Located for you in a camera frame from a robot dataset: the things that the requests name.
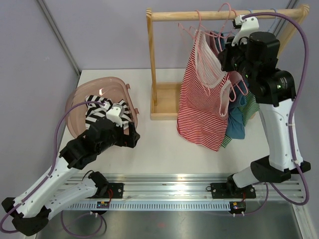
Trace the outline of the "black white striped tank top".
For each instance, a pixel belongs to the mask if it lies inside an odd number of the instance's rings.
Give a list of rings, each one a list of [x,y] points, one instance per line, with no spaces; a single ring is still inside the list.
[[[124,129],[127,129],[129,126],[129,122],[132,121],[132,114],[129,110],[128,104],[126,101],[121,99],[119,102],[113,102],[111,99],[89,95],[85,102],[95,102],[86,104],[87,110],[85,114],[85,127],[89,129],[92,123],[95,123],[99,118],[106,117],[107,111],[111,109],[112,106],[121,106],[124,110],[121,115],[122,125]]]

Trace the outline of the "red white striped tank top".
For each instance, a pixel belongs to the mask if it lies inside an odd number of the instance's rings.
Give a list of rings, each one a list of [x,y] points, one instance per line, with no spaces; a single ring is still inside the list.
[[[229,74],[199,30],[185,69],[179,96],[177,131],[187,141],[218,151],[228,126]]]

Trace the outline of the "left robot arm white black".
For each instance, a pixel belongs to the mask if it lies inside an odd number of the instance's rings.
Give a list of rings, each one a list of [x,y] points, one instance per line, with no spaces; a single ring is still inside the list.
[[[23,194],[5,198],[1,205],[5,219],[12,217],[14,233],[32,236],[70,205],[84,198],[112,197],[109,182],[102,173],[91,172],[76,186],[57,194],[58,188],[73,175],[95,161],[112,146],[134,148],[140,135],[135,124],[129,123],[128,132],[107,118],[97,120],[60,151],[52,166]]]

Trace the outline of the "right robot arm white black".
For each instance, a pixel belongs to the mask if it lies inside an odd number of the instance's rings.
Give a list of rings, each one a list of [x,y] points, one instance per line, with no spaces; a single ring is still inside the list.
[[[282,183],[293,174],[311,169],[311,164],[298,152],[291,113],[297,98],[295,82],[289,72],[276,67],[279,48],[280,42],[274,34],[257,31],[239,40],[230,37],[218,54],[223,71],[235,71],[247,81],[260,106],[270,151],[268,156],[227,178],[226,191],[231,197],[238,197],[255,183]]]

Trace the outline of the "mauve pink tank top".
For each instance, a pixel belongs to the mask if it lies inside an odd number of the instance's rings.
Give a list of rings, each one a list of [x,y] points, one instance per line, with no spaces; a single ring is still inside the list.
[[[224,32],[220,34],[220,37],[218,36],[209,37],[210,48],[212,49],[212,51],[214,52],[216,56],[225,49],[226,38],[227,38],[227,33],[224,33]],[[236,71],[229,72],[228,75],[229,75],[229,80],[233,86],[238,84],[242,80],[241,76]]]

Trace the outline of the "green white striped tank top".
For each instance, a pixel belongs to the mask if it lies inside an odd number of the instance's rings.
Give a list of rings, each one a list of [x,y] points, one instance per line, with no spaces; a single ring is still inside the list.
[[[252,118],[252,116],[259,111],[260,106],[256,103],[255,96],[249,91],[246,97],[246,105],[239,107],[239,110],[243,113],[243,121],[244,127],[247,125],[248,121]],[[221,144],[221,147],[225,148],[233,139],[226,136]]]

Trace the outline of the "teal blue tank top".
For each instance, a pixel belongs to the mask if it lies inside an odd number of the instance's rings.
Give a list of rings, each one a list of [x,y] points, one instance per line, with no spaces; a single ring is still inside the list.
[[[237,95],[235,102],[229,102],[226,136],[232,139],[245,138],[243,113],[239,110],[239,107],[245,106],[246,103],[246,97],[243,95]]]

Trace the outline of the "pink translucent plastic basin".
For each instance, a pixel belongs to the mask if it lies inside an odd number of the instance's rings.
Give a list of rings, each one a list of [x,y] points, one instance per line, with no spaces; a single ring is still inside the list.
[[[124,83],[117,77],[104,77],[91,80],[75,89],[69,96],[65,110],[68,111],[74,105],[84,102],[86,99],[90,101],[102,101],[103,99],[111,100],[113,103],[125,102],[128,106],[125,110],[128,119],[138,125],[137,108],[134,108],[129,95],[130,85]],[[84,132],[88,121],[86,118],[87,106],[81,105],[72,110],[66,118],[66,124],[71,135],[76,138]]]

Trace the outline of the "wooden clothes rack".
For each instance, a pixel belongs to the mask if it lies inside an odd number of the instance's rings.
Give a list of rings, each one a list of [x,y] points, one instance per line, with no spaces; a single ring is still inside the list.
[[[309,11],[310,7],[308,4],[301,4],[298,8],[280,9],[277,12],[287,15],[301,24],[308,16]],[[236,17],[235,13],[229,10],[202,11],[200,14],[201,20],[232,20]],[[157,83],[153,22],[194,21],[198,20],[198,15],[195,11],[153,12],[152,8],[147,8],[146,19],[152,77],[151,120],[176,120],[181,83],[168,82],[168,77],[166,77],[167,82]],[[282,33],[279,35],[279,41],[281,43],[279,56],[295,32],[296,28],[291,23],[288,23],[284,27]]]

